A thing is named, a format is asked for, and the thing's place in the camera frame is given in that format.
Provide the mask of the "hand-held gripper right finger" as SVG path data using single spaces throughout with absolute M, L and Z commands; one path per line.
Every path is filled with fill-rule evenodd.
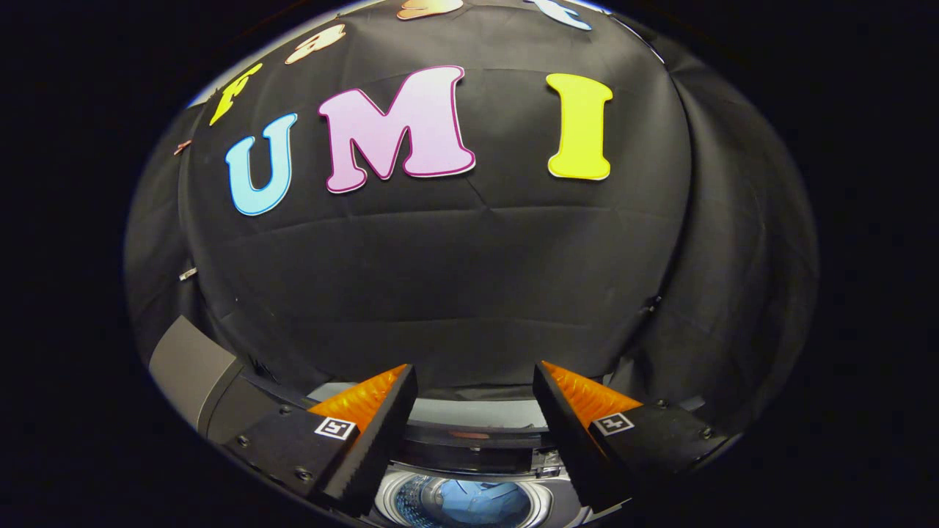
M 540 361 L 536 396 L 583 507 L 603 511 L 673 488 L 728 445 L 728 436 L 679 406 L 645 404 Z

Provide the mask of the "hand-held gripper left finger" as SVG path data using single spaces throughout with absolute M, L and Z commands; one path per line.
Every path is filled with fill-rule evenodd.
M 418 394 L 412 364 L 306 408 L 287 405 L 222 450 L 286 494 L 350 517 L 371 511 Z

